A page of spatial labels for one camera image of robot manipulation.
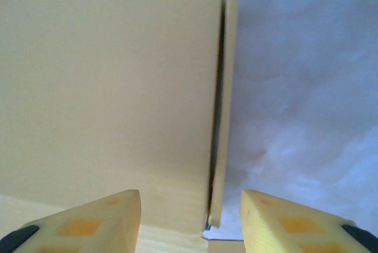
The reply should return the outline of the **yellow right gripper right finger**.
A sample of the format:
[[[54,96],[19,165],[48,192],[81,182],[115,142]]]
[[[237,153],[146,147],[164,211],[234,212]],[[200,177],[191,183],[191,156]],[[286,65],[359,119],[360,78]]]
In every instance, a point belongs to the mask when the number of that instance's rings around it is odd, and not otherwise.
[[[244,190],[246,253],[378,253],[378,237],[353,221],[255,190]]]

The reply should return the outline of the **yellow white paper box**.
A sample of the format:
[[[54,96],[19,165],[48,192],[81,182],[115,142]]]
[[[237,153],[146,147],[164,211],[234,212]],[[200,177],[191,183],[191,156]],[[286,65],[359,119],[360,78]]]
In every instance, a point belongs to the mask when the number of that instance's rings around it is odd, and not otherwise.
[[[239,0],[0,0],[0,196],[138,190],[135,253],[245,253],[219,226]]]

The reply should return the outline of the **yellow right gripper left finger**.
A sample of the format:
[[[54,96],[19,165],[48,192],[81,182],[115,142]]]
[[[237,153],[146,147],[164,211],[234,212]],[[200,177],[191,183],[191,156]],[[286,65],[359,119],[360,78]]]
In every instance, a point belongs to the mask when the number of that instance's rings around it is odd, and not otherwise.
[[[135,253],[138,190],[125,190],[26,223],[0,239],[0,253]]]

